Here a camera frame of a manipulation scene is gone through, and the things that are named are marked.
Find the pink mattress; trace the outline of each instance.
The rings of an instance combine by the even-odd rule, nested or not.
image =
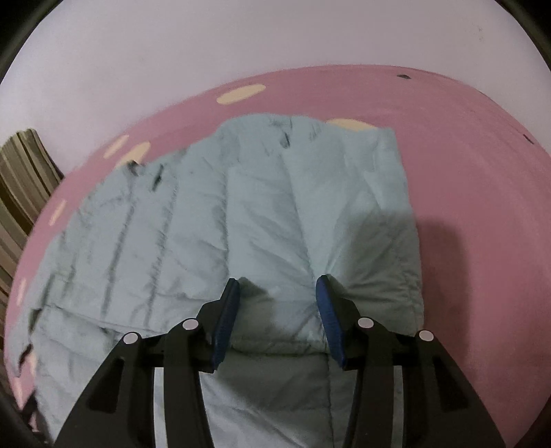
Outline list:
[[[128,160],[180,150],[229,118],[262,112],[395,130],[419,230],[425,326],[514,445],[551,394],[551,158],[488,97],[434,73],[391,66],[279,71],[210,90],[132,126],[69,174],[42,212],[14,279],[6,332],[49,241],[107,174]],[[35,366],[31,354],[22,377],[11,378],[20,404]]]

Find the white circular joint cap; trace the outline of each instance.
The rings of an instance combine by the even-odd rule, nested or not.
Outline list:
[[[421,330],[419,332],[419,337],[426,342],[430,342],[434,339],[434,335],[428,330]]]
[[[195,330],[199,326],[197,319],[187,319],[182,323],[184,330]]]
[[[360,317],[358,319],[358,325],[362,328],[373,328],[375,322],[373,322],[373,319],[370,319],[369,317]]]
[[[125,344],[128,344],[128,345],[133,344],[137,340],[138,340],[138,334],[137,333],[126,333],[125,337],[122,338],[122,341]]]

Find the striped fabric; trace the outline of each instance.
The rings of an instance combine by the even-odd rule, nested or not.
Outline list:
[[[33,129],[0,148],[0,384],[7,391],[3,334],[13,276],[27,236],[62,178]]]

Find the yellow oval spot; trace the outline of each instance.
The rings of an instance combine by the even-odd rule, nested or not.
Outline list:
[[[21,280],[21,283],[19,284],[19,289],[17,290],[17,299],[15,301],[15,304],[17,306],[20,306],[23,302],[23,296],[25,295],[25,289],[27,287],[27,279]]]
[[[17,401],[17,406],[19,408],[23,407],[23,388],[21,387],[21,382],[19,378],[13,378],[12,381],[13,396],[15,401]]]
[[[250,98],[257,93],[263,92],[266,90],[264,84],[251,84],[250,86],[238,87],[237,89],[230,90],[229,92],[220,95],[216,102],[218,104],[232,104],[237,103],[238,101]]]
[[[123,165],[126,165],[128,162],[135,161],[136,163],[140,163],[143,159],[143,156],[149,151],[149,148],[151,147],[151,143],[149,142],[142,142],[138,143],[136,146],[134,146],[130,151],[128,151],[124,156],[122,156],[117,164],[115,165],[115,168],[119,168]]]
[[[366,129],[374,129],[377,127],[363,121],[352,120],[351,118],[333,118],[327,120],[327,123],[350,129],[351,131],[365,131]]]
[[[33,378],[36,378],[36,367],[38,365],[38,359],[34,350],[29,353],[27,359],[29,360],[29,365],[31,367],[31,375],[33,376]]]
[[[115,154],[119,149],[121,149],[129,137],[130,136],[128,134],[125,134],[119,137],[117,140],[115,140],[113,144],[109,148],[107,148],[107,151],[105,151],[104,159],[108,159],[113,154]]]
[[[50,216],[50,226],[53,226],[57,219],[61,216],[61,213],[63,213],[63,209],[65,208],[65,206],[67,205],[67,201],[65,201],[65,199],[63,199],[59,205],[56,207],[56,209],[53,211],[52,213],[52,216]]]

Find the blue gripper pad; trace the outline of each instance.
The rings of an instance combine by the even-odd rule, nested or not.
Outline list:
[[[316,282],[317,308],[320,310],[321,322],[325,330],[331,356],[343,368],[346,360],[344,354],[344,332],[335,312],[332,295],[333,290],[329,284],[329,278],[322,275]]]
[[[223,303],[218,321],[212,332],[212,365],[216,370],[226,356],[226,350],[230,344],[231,331],[234,327],[235,317],[239,309],[241,292],[239,282],[229,279],[220,300]]]

